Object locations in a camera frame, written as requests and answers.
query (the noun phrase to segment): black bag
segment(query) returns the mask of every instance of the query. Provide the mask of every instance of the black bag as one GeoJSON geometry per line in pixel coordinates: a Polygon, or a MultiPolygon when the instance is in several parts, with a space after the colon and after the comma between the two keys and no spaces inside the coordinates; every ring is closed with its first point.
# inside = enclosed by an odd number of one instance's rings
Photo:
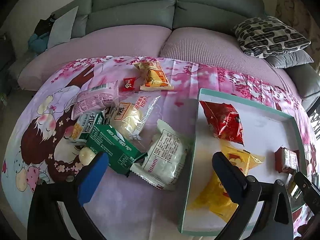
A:
{"type": "Polygon", "coordinates": [[[50,17],[46,20],[41,19],[38,22],[34,33],[37,34],[38,37],[40,37],[41,35],[50,32],[54,21],[55,21],[54,15],[50,15],[50,17]]]}

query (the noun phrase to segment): white tray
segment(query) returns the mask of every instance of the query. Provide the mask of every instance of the white tray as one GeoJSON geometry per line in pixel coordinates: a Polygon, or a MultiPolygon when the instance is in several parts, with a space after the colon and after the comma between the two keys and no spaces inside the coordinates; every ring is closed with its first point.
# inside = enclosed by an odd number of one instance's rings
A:
{"type": "MultiPolygon", "coordinates": [[[[306,174],[304,148],[295,119],[271,107],[208,89],[200,89],[200,101],[232,104],[238,111],[243,126],[244,147],[231,143],[235,148],[245,149],[251,153],[265,156],[263,164],[249,170],[260,182],[274,183],[276,179],[286,181],[286,173],[275,170],[275,151],[279,147],[300,150],[300,171],[306,174]]],[[[225,226],[225,222],[208,209],[186,210],[209,181],[212,168],[212,155],[220,151],[219,139],[212,136],[202,106],[198,106],[196,121],[196,141],[192,156],[189,185],[183,216],[178,227],[181,233],[193,236],[216,236],[225,226]]],[[[258,202],[246,231],[252,228],[260,214],[263,202],[258,202]]],[[[301,202],[292,201],[292,211],[302,206],[301,202]]]]}

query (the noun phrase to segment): red candy wrapper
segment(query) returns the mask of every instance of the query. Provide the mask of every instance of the red candy wrapper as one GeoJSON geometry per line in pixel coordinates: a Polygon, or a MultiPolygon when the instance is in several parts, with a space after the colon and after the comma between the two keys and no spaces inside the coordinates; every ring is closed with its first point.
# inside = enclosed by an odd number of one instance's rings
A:
{"type": "Polygon", "coordinates": [[[213,136],[243,145],[240,117],[232,105],[200,101],[213,136]]]}
{"type": "Polygon", "coordinates": [[[134,90],[133,85],[136,78],[124,78],[124,86],[122,88],[123,92],[128,92],[134,90]]]}

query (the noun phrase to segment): yellow package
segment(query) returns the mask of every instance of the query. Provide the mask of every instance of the yellow package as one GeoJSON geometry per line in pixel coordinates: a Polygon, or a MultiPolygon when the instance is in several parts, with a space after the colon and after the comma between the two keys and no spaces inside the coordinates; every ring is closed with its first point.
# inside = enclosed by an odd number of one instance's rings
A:
{"type": "Polygon", "coordinates": [[[159,61],[145,61],[134,63],[134,66],[141,71],[145,78],[140,89],[143,91],[155,90],[173,90],[174,87],[170,85],[165,76],[159,61]]]}
{"type": "MultiPolygon", "coordinates": [[[[228,142],[222,140],[221,152],[227,157],[231,164],[237,166],[245,176],[247,176],[249,168],[256,167],[264,161],[264,157],[252,155],[244,150],[235,149],[231,147],[228,142]]],[[[201,207],[208,207],[211,212],[215,213],[225,222],[229,221],[238,207],[238,204],[231,201],[214,171],[208,184],[188,209],[201,207]]]]}

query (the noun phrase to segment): sofa backrest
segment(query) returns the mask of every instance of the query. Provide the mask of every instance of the sofa backrest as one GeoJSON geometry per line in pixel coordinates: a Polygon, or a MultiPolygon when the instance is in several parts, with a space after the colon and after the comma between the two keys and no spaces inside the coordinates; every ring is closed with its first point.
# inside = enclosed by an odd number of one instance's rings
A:
{"type": "Polygon", "coordinates": [[[59,18],[76,6],[79,8],[75,24],[77,28],[85,28],[85,34],[119,25],[158,25],[172,29],[175,0],[74,0],[52,14],[59,18]]]}
{"type": "Polygon", "coordinates": [[[119,25],[200,27],[226,34],[250,17],[264,17],[262,0],[74,0],[53,12],[59,18],[79,6],[72,38],[119,25]]]}
{"type": "Polygon", "coordinates": [[[173,28],[199,27],[233,35],[231,29],[252,17],[265,17],[262,0],[177,0],[173,28]]]}

